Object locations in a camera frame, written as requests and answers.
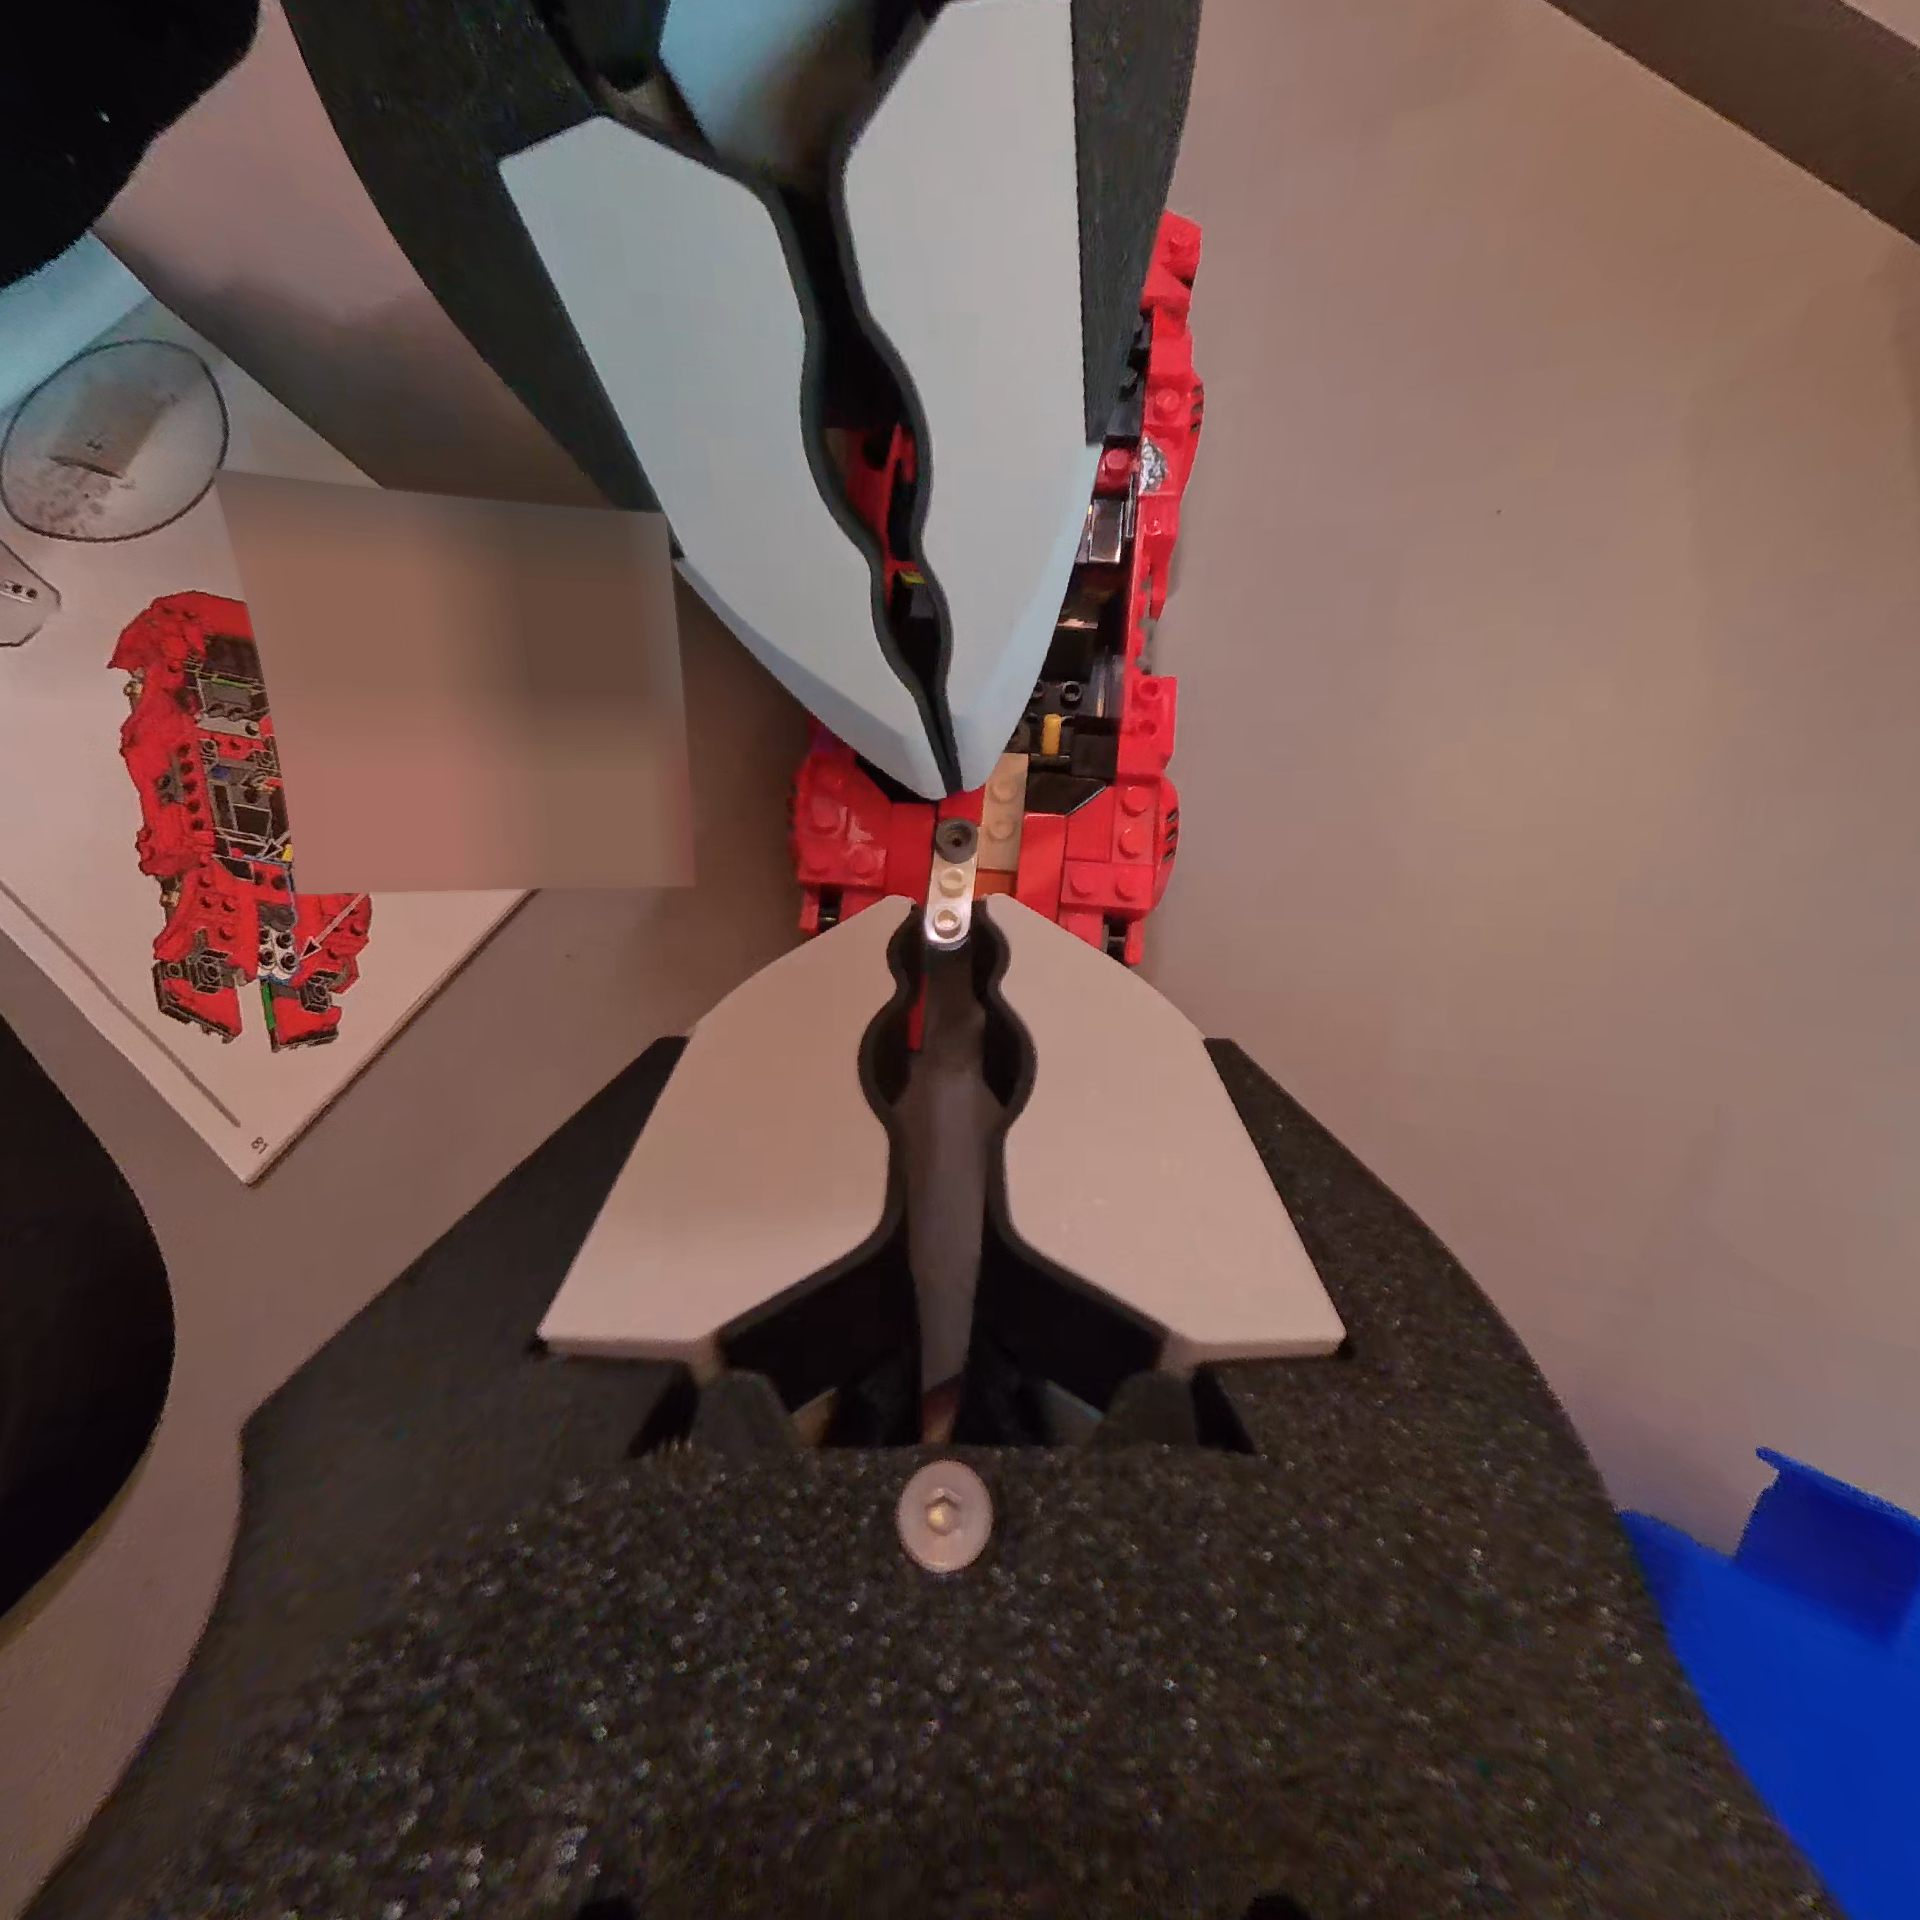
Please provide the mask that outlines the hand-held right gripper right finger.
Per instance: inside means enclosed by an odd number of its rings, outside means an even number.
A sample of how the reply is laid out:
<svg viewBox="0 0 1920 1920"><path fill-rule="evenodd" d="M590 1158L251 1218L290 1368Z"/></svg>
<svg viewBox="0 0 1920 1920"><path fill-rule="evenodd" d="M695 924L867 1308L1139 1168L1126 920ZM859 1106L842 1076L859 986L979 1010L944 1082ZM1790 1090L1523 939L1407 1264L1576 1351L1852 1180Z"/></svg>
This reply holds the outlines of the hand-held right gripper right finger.
<svg viewBox="0 0 1920 1920"><path fill-rule="evenodd" d="M1346 1329L1199 1026L1016 898L977 921L1010 1084L979 1302L1036 1374L1320 1360Z"/></svg>

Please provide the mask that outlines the red toy brick car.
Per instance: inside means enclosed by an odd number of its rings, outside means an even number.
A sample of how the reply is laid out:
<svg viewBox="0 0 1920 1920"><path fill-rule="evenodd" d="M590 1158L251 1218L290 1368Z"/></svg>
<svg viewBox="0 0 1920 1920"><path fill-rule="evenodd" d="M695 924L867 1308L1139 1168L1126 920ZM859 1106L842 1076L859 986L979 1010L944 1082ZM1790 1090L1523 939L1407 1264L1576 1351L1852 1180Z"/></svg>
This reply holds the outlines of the red toy brick car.
<svg viewBox="0 0 1920 1920"><path fill-rule="evenodd" d="M809 727L787 806L808 938L882 897L923 903L937 830L967 820L979 895L1016 897L1128 968L1144 960L1180 846L1180 695L1152 654L1204 423L1191 337L1202 246L1201 225L1161 212L1063 607L990 780L926 800Z"/></svg>

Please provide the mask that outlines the clear round plastic lid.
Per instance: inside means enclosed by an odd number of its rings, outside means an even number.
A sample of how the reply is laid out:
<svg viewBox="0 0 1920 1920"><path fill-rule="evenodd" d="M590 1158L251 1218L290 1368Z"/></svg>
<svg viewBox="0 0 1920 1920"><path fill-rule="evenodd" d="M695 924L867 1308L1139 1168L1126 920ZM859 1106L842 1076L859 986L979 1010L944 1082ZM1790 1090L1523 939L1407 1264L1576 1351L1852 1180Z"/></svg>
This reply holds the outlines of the clear round plastic lid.
<svg viewBox="0 0 1920 1920"><path fill-rule="evenodd" d="M179 343L106 343L16 409L2 498L34 536L134 543L195 510L227 448L230 414L207 359Z"/></svg>

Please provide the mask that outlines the toy brick instruction booklet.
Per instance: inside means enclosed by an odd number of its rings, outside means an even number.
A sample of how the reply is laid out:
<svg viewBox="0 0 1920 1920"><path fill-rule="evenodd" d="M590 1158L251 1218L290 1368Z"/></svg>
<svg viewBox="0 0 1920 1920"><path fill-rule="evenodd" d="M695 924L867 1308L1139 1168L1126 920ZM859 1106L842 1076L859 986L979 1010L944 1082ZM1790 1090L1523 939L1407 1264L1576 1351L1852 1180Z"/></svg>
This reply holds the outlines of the toy brick instruction booklet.
<svg viewBox="0 0 1920 1920"><path fill-rule="evenodd" d="M122 545L6 543L63 595L2 649L6 934L243 1182L257 1182L495 938L524 895L370 897L295 864L224 474L367 476L145 295L6 383L26 398L88 347L209 361L230 414L211 492Z"/></svg>

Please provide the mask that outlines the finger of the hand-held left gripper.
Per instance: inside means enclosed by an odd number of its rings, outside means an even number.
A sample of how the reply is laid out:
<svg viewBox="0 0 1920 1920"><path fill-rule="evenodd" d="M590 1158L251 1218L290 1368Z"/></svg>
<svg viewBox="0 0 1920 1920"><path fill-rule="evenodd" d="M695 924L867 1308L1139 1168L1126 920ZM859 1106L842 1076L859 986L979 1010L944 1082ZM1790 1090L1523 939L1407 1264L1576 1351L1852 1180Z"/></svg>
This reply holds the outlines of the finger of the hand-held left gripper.
<svg viewBox="0 0 1920 1920"><path fill-rule="evenodd" d="M919 456L890 614L852 478L731 487L683 569L828 727L912 794L986 777L1065 587L1088 504L1070 4L668 4L664 86L716 156L787 187L815 316L873 374Z"/></svg>
<svg viewBox="0 0 1920 1920"><path fill-rule="evenodd" d="M855 755L943 798L935 721L882 634L873 539L834 496L820 358L768 194L603 114L505 159L500 183L688 583Z"/></svg>

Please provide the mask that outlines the black rounded object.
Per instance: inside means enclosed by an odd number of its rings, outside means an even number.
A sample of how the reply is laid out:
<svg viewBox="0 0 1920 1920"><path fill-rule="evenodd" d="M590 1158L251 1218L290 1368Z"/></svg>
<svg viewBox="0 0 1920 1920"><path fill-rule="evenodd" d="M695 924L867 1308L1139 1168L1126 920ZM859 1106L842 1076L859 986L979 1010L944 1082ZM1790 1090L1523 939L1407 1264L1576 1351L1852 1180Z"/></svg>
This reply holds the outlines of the black rounded object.
<svg viewBox="0 0 1920 1920"><path fill-rule="evenodd" d="M176 1311L153 1225L2 1028L2 1610L119 1497L158 1430Z"/></svg>

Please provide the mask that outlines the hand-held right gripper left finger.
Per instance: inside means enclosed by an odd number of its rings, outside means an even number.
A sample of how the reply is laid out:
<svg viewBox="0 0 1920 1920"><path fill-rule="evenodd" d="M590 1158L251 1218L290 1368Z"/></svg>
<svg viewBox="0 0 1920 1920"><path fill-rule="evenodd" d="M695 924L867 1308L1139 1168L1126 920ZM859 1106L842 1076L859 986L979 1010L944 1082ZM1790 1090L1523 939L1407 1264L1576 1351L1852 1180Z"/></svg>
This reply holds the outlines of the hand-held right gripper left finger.
<svg viewBox="0 0 1920 1920"><path fill-rule="evenodd" d="M895 1001L887 897L698 1023L539 1323L569 1358L722 1363L722 1334L880 1247L892 1145L859 1049Z"/></svg>

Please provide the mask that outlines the blue plastic bin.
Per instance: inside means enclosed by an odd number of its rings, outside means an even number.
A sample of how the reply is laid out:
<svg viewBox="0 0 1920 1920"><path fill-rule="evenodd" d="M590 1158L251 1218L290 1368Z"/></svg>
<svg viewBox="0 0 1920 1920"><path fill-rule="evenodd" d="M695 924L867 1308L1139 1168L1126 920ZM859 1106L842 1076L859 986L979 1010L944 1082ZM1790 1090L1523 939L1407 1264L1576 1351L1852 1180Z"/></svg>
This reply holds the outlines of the blue plastic bin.
<svg viewBox="0 0 1920 1920"><path fill-rule="evenodd" d="M1918 1521L1762 1450L1734 1554L1624 1512L1672 1649L1848 1916L1918 1916Z"/></svg>

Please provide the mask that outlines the white toy beam with pin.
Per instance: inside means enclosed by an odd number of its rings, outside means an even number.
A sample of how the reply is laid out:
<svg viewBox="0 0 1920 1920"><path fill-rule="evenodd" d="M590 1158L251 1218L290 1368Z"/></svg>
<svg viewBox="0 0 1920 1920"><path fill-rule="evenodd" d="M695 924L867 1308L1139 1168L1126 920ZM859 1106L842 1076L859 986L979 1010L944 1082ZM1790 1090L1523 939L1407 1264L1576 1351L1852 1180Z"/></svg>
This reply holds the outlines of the white toy beam with pin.
<svg viewBox="0 0 1920 1920"><path fill-rule="evenodd" d="M977 898L979 828L970 818L943 818L931 839L923 903L923 947L931 953L960 952L972 934Z"/></svg>

